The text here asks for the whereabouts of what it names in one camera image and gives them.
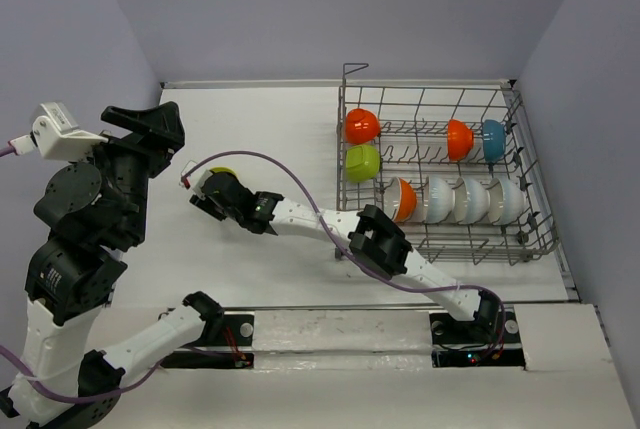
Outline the lime green square bowl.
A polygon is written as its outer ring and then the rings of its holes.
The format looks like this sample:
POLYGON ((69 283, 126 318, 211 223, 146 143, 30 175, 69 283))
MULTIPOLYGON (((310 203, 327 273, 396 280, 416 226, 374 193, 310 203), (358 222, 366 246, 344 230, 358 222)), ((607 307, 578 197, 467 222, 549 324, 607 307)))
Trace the lime green square bowl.
POLYGON ((346 179, 361 183, 373 179, 380 170, 380 154, 370 144, 354 145, 346 151, 346 179))

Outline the yellow striped bowl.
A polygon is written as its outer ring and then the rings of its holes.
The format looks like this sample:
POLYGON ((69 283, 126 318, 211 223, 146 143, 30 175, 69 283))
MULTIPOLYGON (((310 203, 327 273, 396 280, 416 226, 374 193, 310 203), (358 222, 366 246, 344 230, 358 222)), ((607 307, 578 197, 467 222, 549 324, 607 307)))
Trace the yellow striped bowl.
POLYGON ((404 179, 395 177, 385 191, 384 212, 395 223, 409 220, 417 206, 414 189, 404 179))

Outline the small orange bowl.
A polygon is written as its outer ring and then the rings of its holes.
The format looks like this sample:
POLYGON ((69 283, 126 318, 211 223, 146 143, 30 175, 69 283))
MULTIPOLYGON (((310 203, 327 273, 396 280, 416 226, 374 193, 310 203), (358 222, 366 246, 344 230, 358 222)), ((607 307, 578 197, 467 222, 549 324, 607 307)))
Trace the small orange bowl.
POLYGON ((474 146, 474 133, 462 121, 450 119, 447 126, 447 150, 450 161, 459 162, 467 157, 474 146))

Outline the blue bowl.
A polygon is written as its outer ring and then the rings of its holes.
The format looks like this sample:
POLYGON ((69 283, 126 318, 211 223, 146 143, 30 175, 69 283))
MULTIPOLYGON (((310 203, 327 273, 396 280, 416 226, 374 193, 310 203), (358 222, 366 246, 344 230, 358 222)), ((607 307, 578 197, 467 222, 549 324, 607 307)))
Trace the blue bowl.
POLYGON ((506 152, 506 130, 503 123, 486 119, 482 125, 484 159, 487 163, 498 162, 506 152))

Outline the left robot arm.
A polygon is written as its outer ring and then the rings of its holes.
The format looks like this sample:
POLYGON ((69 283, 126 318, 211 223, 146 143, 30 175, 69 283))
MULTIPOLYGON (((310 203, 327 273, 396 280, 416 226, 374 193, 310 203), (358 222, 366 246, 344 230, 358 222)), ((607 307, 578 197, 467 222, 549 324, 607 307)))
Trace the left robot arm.
POLYGON ((89 428, 173 351, 215 341, 224 311, 208 295, 192 293, 131 339, 87 349, 126 270, 122 254, 145 239, 149 183, 184 146, 185 131, 173 102, 106 108, 101 118, 125 130, 120 138, 82 130, 57 102, 38 111, 30 132, 9 141, 6 152, 38 151, 62 168, 34 207, 49 236, 29 263, 27 335, 1 407, 32 428, 89 428))

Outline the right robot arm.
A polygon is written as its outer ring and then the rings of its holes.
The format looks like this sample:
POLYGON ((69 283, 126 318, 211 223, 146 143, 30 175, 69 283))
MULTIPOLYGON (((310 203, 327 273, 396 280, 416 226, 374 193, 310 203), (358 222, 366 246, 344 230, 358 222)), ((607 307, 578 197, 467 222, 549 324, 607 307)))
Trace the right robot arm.
POLYGON ((460 282, 428 262, 384 212, 334 211, 298 203, 278 193, 252 192, 231 172, 207 171, 197 183, 186 177, 190 203, 217 220, 227 218, 253 234, 329 239, 367 275, 398 290, 422 294, 460 323, 470 340, 493 343, 504 331, 498 297, 460 282))

